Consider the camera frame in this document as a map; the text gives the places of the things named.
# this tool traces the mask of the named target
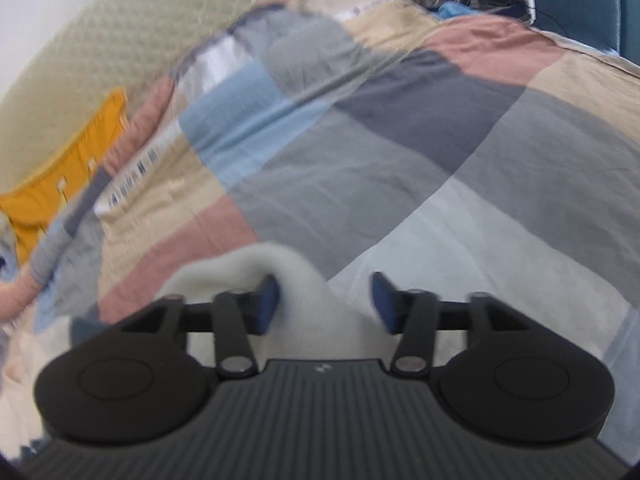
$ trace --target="patterned fabric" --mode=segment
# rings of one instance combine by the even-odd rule
[[[125,132],[149,140],[105,164],[32,257],[47,288],[17,328],[0,417],[35,430],[0,431],[3,452],[39,437],[30,387],[69,319],[116,322],[184,264],[271,241],[371,319],[374,270],[511,303],[606,362],[602,439],[640,458],[638,67],[495,16],[271,0],[159,85],[155,135]]]

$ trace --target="patchwork blanket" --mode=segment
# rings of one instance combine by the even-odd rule
[[[639,124],[637,66],[505,18],[441,22],[407,0],[255,7],[156,84],[0,290],[4,308],[31,303],[3,370],[0,449],[24,457],[41,439],[33,381],[98,322],[188,262],[272,241],[360,312],[374,270],[512,304],[607,364],[600,438],[638,460]]]

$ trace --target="yellow cloth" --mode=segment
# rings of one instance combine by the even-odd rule
[[[49,223],[86,184],[104,153],[126,127],[127,98],[114,89],[84,128],[36,174],[0,195],[0,210],[14,229],[20,264],[44,236]]]

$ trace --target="bed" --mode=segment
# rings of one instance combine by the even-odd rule
[[[186,264],[240,271],[244,251],[260,274],[285,246],[332,300],[285,295],[262,362],[388,360],[376,270],[449,301],[488,292],[604,361],[616,400],[600,439],[640,459],[640,68],[407,0],[262,0],[198,36],[135,84],[107,78],[131,88],[130,120],[0,290],[20,311],[4,454],[46,444],[31,389],[50,359]]]

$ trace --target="beige mattress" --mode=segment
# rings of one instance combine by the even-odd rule
[[[114,86],[131,105],[185,49],[259,0],[98,0],[33,60],[0,103],[0,192],[60,149]]]

